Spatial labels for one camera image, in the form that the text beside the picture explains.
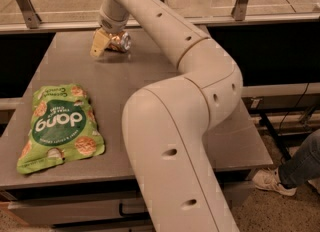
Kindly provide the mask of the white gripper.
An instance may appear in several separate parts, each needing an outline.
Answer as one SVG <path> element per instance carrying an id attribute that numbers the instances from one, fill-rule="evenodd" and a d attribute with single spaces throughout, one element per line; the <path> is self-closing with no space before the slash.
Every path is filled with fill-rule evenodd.
<path id="1" fill-rule="evenodd" d="M 93 42 L 90 55 L 100 57 L 104 50 L 109 46 L 111 38 L 108 33 L 118 34 L 126 27 L 129 14 L 127 12 L 120 14 L 99 14 L 99 24 L 102 28 L 97 29 L 93 35 Z"/>

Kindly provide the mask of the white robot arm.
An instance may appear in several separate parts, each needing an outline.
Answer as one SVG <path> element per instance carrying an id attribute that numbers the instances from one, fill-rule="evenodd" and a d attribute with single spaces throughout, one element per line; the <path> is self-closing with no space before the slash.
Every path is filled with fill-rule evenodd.
<path id="1" fill-rule="evenodd" d="M 122 131 L 156 232 L 239 232 L 203 146 L 241 99 L 236 62 L 207 33 L 160 0 L 103 0 L 101 26 L 133 16 L 179 74 L 126 102 Z"/>

